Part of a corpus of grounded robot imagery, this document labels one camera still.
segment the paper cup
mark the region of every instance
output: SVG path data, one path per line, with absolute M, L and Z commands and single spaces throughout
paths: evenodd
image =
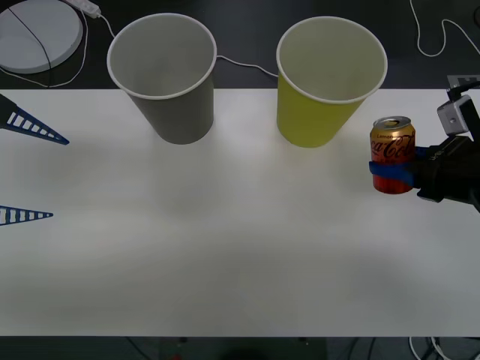
M 193 143 L 213 124 L 212 70 L 217 45 L 200 22 L 158 13 L 123 28 L 106 64 L 113 82 L 166 141 Z
M 356 22 L 313 17 L 292 26 L 277 48 L 277 124 L 292 144 L 327 143 L 387 74 L 379 40 Z

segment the coca-cola logo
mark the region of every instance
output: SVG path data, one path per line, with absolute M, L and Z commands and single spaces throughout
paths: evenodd
M 409 156 L 415 151 L 415 134 L 395 137 L 390 142 L 371 141 L 372 153 L 376 156 L 383 152 L 383 157 L 399 158 Z

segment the white table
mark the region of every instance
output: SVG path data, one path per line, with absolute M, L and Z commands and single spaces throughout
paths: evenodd
M 446 137 L 442 90 L 378 91 L 316 149 L 280 135 L 275 90 L 216 90 L 192 145 L 119 90 L 1 93 L 71 144 L 0 131 L 0 204 L 55 215 L 0 228 L 0 335 L 480 331 L 480 214 L 368 172 L 379 117 Z

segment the yellow paper cup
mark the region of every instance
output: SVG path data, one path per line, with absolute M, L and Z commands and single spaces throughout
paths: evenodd
M 387 55 L 363 26 L 340 17 L 303 20 L 277 48 L 277 124 L 292 144 L 327 143 L 383 83 Z

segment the gray paper cup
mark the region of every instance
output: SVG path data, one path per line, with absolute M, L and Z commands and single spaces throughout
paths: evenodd
M 188 144 L 204 137 L 213 124 L 216 58 L 215 39 L 201 22 L 158 13 L 117 34 L 106 66 L 163 139 Z

